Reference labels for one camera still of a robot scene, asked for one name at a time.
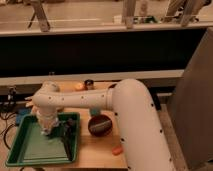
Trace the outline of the white wrapped gripper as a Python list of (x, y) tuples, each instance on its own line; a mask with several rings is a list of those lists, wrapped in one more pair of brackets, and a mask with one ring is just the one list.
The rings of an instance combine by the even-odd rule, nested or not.
[(36, 117), (41, 127), (42, 134), (50, 134), (55, 127), (59, 126), (59, 119), (56, 114), (46, 116), (37, 112)]

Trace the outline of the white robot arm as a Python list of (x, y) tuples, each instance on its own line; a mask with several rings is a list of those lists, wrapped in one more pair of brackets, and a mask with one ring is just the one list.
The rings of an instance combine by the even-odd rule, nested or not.
[(154, 102), (142, 82), (125, 79), (114, 88), (69, 93), (57, 88), (46, 83), (33, 95), (40, 116), (55, 115), (57, 107), (113, 111), (128, 171), (176, 171)]

